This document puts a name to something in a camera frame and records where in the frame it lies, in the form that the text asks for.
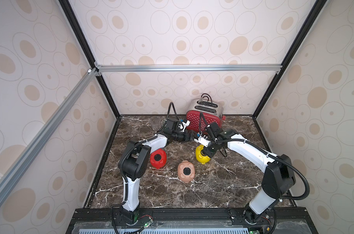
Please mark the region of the yellow piggy bank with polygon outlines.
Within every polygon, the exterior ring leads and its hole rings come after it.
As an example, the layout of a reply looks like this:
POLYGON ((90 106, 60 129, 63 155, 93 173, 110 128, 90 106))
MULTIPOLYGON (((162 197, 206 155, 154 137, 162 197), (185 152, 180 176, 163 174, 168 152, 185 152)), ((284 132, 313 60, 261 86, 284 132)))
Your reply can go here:
POLYGON ((195 154, 198 162, 200 162, 201 164, 206 164, 211 160, 211 158, 203 154, 202 152, 203 148, 204 148, 203 145, 199 145, 195 150, 195 154))

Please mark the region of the red piggy bank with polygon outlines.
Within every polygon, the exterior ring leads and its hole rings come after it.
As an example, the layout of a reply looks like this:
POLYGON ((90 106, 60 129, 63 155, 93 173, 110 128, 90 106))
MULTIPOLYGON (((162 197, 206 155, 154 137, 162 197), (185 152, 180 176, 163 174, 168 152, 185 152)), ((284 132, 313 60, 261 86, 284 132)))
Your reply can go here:
POLYGON ((167 161, 167 155, 166 152, 162 149, 158 149, 154 151, 150 156, 150 163, 156 169, 160 169, 164 167, 166 161, 167 161))

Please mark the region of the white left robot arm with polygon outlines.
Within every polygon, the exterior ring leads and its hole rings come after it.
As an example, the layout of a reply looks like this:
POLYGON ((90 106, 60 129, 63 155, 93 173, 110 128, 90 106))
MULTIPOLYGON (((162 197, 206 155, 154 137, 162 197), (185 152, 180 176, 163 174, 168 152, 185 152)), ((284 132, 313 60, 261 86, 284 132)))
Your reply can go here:
POLYGON ((134 224, 139 217, 139 187, 140 179, 145 174, 150 156, 156 150, 166 147, 173 141, 189 142, 192 131, 187 127, 187 119, 168 119, 165 126, 150 138, 127 143, 118 163, 119 172, 123 179, 123 202, 118 205, 119 214, 126 222, 134 224))

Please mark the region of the pink piggy bank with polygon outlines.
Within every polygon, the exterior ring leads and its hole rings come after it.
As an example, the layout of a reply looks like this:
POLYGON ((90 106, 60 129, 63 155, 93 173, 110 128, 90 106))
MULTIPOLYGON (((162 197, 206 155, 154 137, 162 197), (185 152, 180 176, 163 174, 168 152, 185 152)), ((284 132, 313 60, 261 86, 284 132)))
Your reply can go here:
POLYGON ((189 161, 182 161, 178 165, 178 178, 184 183, 189 183, 193 181, 195 178, 194 165, 189 161))

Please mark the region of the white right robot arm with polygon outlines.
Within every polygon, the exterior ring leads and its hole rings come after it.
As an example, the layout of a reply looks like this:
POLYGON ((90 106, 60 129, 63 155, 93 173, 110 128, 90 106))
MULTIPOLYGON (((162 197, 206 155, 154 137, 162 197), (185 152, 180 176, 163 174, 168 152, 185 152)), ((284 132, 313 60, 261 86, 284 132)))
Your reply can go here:
POLYGON ((263 172, 261 189, 245 206, 243 218, 248 224, 256 224, 264 211, 274 208, 280 200, 303 200, 310 194, 308 180, 292 165, 287 155, 278 156, 266 151, 233 129, 223 130, 216 123, 211 123, 202 134, 197 135, 196 141, 203 145, 200 150, 203 156, 212 158, 216 152, 229 149, 245 157, 263 172), (296 183, 295 175, 301 178, 304 192, 297 197, 287 196, 285 193, 296 183))

